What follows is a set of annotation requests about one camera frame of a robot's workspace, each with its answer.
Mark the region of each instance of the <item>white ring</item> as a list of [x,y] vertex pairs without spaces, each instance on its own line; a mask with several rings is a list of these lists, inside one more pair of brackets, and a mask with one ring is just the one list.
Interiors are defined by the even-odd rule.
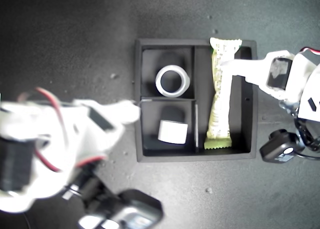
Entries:
[[[161,85],[161,78],[162,76],[166,73],[166,72],[176,72],[179,74],[180,78],[181,78],[181,86],[180,88],[175,91],[175,92],[168,92],[166,91],[162,85]],[[168,98],[177,98],[180,97],[183,93],[186,92],[186,90],[189,88],[190,86],[190,78],[188,77],[186,71],[184,69],[182,69],[180,66],[178,65],[167,65],[165,67],[163,67],[158,74],[155,77],[155,86],[158,89],[158,91],[164,95],[165,97]]]

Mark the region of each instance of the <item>white cube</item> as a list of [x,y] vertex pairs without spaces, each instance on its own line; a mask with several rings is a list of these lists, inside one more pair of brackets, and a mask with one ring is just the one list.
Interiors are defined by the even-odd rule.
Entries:
[[187,133],[188,124],[171,120],[161,120],[158,140],[166,143],[185,144]]

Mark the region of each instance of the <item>red wire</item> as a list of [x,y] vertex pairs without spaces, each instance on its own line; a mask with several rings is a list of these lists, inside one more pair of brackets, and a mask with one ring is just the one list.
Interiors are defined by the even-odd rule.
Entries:
[[54,165],[52,165],[38,150],[35,150],[35,155],[39,158],[39,160],[51,171],[58,173],[61,170]]
[[103,160],[103,159],[105,159],[105,158],[106,158],[106,156],[104,156],[104,155],[98,155],[98,156],[94,156],[94,157],[89,157],[89,158],[87,158],[87,159],[84,159],[84,160],[78,162],[75,166],[76,166],[77,168],[80,168],[80,167],[82,167],[82,166],[84,166],[84,165],[86,165],[86,164],[88,164],[88,163],[93,163],[93,162],[96,162],[96,161],[101,161],[101,160]]
[[[66,127],[65,127],[65,123],[64,123],[64,119],[62,116],[62,113],[60,111],[60,104],[58,99],[55,98],[54,95],[52,95],[49,91],[41,88],[41,87],[37,87],[35,88],[35,90],[39,93],[41,93],[42,95],[44,95],[49,102],[51,103],[52,107],[54,108],[58,120],[62,126],[62,130],[63,130],[63,135],[64,135],[64,140],[65,140],[65,146],[68,146],[68,138],[67,138],[67,131],[66,131]],[[39,158],[39,160],[51,171],[53,172],[60,172],[61,170],[59,168],[57,168],[56,166],[52,165],[38,150],[35,150],[35,155]]]
[[308,46],[303,47],[303,48],[300,50],[300,52],[305,52],[305,51],[307,51],[307,50],[310,50],[310,51],[311,51],[312,53],[314,53],[314,54],[320,55],[320,50],[316,50],[316,49],[313,49],[313,48],[308,47]]
[[57,100],[51,95],[51,93],[49,91],[47,91],[41,87],[37,87],[36,90],[39,93],[41,93],[42,95],[44,95],[49,100],[49,102],[51,103],[52,107],[54,108],[54,110],[59,118],[59,121],[60,121],[62,127],[64,128],[63,130],[65,130],[64,118],[63,118],[62,113],[60,111],[60,105],[57,102]]

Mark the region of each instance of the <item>black table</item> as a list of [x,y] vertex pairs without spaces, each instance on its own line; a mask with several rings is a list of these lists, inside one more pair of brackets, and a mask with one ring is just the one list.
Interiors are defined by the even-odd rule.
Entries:
[[[319,0],[0,0],[0,93],[14,100],[41,86],[66,101],[132,99],[136,38],[241,38],[257,41],[259,58],[297,53],[320,48],[319,8]],[[293,130],[292,119],[260,91],[257,148],[278,128]],[[129,126],[100,175],[116,192],[161,200],[167,216],[157,229],[319,229],[319,170],[317,161],[275,165],[258,153],[137,163]],[[76,199],[53,197],[27,215],[33,228],[70,229],[82,213]],[[1,217],[9,225],[18,216]]]

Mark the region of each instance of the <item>yellow wrapper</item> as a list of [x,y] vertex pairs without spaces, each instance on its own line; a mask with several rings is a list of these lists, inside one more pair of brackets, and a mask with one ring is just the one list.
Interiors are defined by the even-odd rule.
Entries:
[[204,142],[205,149],[231,147],[232,141],[229,129],[230,93],[232,74],[220,64],[235,59],[235,53],[240,48],[242,40],[222,40],[212,37],[210,44],[212,53],[212,78],[215,89],[208,131]]

